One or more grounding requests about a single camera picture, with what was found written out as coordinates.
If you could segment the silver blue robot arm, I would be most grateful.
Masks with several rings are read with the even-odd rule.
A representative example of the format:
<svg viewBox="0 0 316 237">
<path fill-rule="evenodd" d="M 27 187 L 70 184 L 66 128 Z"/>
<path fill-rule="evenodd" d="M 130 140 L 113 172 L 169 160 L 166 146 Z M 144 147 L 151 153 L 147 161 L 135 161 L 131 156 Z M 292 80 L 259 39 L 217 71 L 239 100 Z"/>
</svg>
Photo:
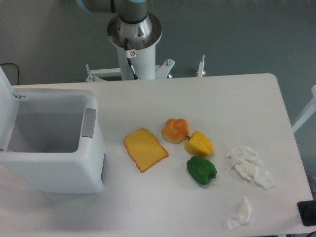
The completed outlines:
<svg viewBox="0 0 316 237">
<path fill-rule="evenodd" d="M 145 49 L 162 35 L 161 23 L 148 11 L 146 0 L 78 0 L 84 11 L 114 13 L 107 26 L 112 44 L 122 49 Z"/>
</svg>

